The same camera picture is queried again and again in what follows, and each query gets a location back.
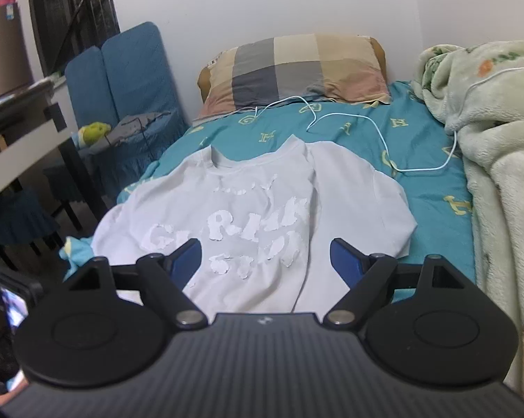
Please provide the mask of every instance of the chair backrest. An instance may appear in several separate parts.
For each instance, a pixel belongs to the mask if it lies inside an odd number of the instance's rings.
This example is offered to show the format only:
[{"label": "chair backrest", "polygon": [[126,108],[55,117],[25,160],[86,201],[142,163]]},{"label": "chair backrest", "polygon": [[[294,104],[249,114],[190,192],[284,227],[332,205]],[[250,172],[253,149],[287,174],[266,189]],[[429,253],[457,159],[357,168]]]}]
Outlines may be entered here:
[{"label": "chair backrest", "polygon": [[79,54],[66,65],[65,76],[78,127],[119,123],[101,50],[91,47]]},{"label": "chair backrest", "polygon": [[113,36],[101,52],[119,119],[179,108],[161,35],[152,22]]}]

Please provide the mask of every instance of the pillow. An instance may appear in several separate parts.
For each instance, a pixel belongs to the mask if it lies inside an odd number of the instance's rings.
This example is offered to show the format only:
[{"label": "pillow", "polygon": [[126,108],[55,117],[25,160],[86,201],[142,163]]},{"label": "pillow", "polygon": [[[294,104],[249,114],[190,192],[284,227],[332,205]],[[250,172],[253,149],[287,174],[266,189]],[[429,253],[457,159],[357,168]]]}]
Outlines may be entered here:
[{"label": "pillow", "polygon": [[202,70],[198,119],[299,95],[307,100],[389,103],[385,54],[373,38],[303,34],[220,53]]}]

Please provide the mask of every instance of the dark window frame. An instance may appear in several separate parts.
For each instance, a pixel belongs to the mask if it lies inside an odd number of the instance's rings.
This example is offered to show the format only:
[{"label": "dark window frame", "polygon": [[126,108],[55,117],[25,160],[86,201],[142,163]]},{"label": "dark window frame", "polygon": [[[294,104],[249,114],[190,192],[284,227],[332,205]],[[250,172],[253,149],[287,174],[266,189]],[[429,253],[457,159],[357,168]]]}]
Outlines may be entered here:
[{"label": "dark window frame", "polygon": [[[37,53],[45,76],[54,72],[64,73],[66,64],[72,58],[89,47],[101,47],[105,40],[120,33],[113,0],[29,2]],[[83,4],[74,17],[80,2]]]}]

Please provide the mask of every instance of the light green blanket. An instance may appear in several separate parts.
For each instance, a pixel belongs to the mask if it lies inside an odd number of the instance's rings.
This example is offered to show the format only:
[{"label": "light green blanket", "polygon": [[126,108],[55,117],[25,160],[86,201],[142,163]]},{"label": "light green blanket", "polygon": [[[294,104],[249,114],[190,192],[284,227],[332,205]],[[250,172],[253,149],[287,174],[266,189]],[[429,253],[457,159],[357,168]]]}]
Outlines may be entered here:
[{"label": "light green blanket", "polygon": [[[524,325],[524,41],[419,57],[414,92],[447,133],[457,132],[469,191],[477,284]],[[508,381],[520,388],[519,357]]]}]

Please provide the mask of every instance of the gray cloth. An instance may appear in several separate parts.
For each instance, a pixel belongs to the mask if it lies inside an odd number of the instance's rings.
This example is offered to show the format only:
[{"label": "gray cloth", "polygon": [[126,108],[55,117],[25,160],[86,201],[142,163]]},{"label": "gray cloth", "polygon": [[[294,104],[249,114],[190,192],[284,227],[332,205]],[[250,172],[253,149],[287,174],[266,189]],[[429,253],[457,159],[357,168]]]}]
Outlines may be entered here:
[{"label": "gray cloth", "polygon": [[125,139],[130,138],[146,129],[146,127],[167,113],[144,113],[143,115],[125,116],[107,135],[99,139],[87,152],[90,154],[97,154],[105,151],[111,146],[116,146]]}]

